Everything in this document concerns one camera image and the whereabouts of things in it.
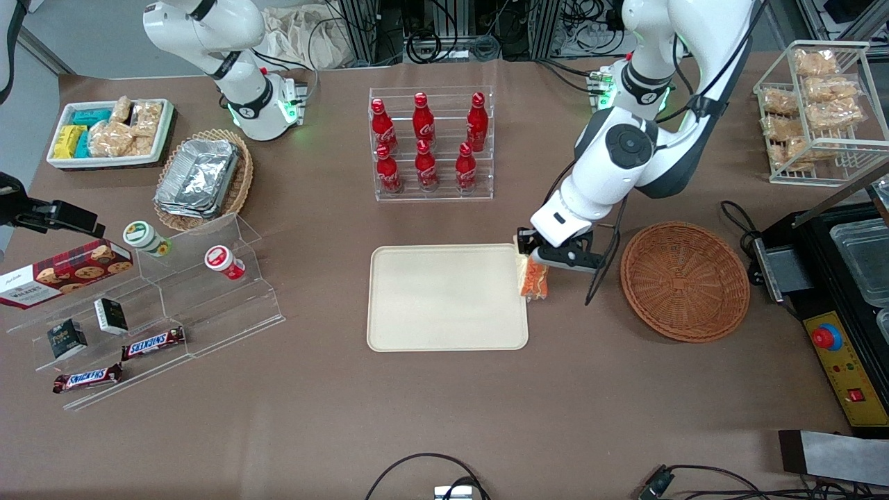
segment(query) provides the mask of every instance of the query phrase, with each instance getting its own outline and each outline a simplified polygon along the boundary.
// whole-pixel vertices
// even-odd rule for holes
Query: red switch
[[[861,389],[850,389],[849,390],[849,400],[852,403],[858,403],[864,400],[864,392],[861,392]]]

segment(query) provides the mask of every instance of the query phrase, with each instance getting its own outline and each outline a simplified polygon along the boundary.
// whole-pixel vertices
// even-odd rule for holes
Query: red emergency stop button
[[[839,334],[837,327],[824,323],[812,331],[812,342],[822,349],[839,351],[843,347],[843,336]]]

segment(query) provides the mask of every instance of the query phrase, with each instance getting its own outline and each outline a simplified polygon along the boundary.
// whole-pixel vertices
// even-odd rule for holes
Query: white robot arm
[[[293,80],[264,75],[249,52],[265,36],[251,0],[166,0],[146,7],[142,24],[157,48],[216,80],[235,123],[251,139],[275,139],[297,123]]]
[[[575,164],[559,190],[531,218],[544,244],[559,247],[591,231],[636,188],[673,196],[690,180],[749,52],[751,0],[627,0],[623,19],[639,40],[629,60],[610,70],[614,107],[596,112],[574,146]],[[675,71],[674,37],[701,68],[701,84],[676,132],[653,121]],[[535,250],[535,260],[552,262]]]

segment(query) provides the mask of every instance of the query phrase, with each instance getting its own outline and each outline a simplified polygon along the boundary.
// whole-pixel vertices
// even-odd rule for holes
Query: small jar
[[[131,222],[124,230],[124,242],[153,257],[163,257],[170,253],[172,243],[157,234],[155,228],[145,221]]]
[[[207,250],[204,263],[211,270],[226,275],[228,279],[238,279],[244,275],[244,263],[236,259],[227,246],[217,245]]]

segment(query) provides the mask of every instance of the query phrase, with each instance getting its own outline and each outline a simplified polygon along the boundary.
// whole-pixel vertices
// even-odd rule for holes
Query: cookie box
[[[132,267],[132,256],[106,239],[0,276],[0,304],[27,309]]]

